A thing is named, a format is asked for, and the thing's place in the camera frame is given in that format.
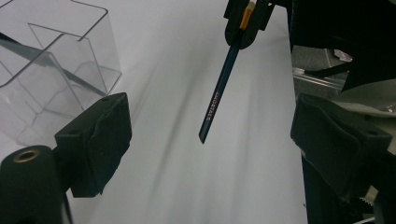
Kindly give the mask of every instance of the white table surface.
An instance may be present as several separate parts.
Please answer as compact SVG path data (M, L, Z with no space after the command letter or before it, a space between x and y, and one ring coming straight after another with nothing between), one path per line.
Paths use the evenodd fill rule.
M75 223L306 223L287 14L240 51L206 143L198 138L229 46L227 0L98 1L109 10L134 136Z

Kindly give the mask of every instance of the transparent plastic container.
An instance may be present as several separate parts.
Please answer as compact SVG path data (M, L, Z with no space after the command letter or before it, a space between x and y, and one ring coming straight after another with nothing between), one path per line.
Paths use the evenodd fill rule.
M0 7L0 158L53 135L121 76L107 10L68 0Z

